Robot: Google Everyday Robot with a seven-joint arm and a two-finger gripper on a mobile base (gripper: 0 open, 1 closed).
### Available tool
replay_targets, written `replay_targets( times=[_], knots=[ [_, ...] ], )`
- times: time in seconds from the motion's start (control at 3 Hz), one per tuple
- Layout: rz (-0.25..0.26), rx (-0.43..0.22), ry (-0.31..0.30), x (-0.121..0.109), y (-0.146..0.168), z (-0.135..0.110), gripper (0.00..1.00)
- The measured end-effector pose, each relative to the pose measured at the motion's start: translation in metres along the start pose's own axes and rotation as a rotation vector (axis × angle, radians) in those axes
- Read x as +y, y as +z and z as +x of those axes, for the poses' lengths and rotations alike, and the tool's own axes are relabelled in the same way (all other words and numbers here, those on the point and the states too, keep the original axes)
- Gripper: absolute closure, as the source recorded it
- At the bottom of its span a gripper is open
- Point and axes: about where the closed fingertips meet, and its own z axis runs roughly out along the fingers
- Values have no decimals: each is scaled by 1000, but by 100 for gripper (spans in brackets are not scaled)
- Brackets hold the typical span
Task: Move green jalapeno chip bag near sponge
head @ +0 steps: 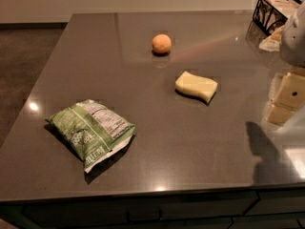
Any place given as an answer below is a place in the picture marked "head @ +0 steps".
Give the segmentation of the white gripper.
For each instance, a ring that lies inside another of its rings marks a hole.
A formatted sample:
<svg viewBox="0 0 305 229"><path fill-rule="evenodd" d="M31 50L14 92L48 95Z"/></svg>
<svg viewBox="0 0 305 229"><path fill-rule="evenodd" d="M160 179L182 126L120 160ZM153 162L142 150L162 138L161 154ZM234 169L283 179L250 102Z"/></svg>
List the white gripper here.
<svg viewBox="0 0 305 229"><path fill-rule="evenodd" d="M305 67L305 28L298 20L288 20L284 26L280 42L281 58L296 67ZM305 77L287 73L280 84L274 102L267 105L265 119L283 126L305 102Z"/></svg>

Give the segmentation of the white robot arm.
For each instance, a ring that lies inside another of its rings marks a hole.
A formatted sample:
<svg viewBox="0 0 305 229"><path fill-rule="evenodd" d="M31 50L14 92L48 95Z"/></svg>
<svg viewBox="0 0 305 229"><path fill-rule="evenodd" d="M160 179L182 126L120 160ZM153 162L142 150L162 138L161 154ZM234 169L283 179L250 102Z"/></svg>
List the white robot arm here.
<svg viewBox="0 0 305 229"><path fill-rule="evenodd" d="M305 103L305 4L291 15L284 25L279 52L281 59L292 66L286 73L277 73L271 83L265 120L283 126Z"/></svg>

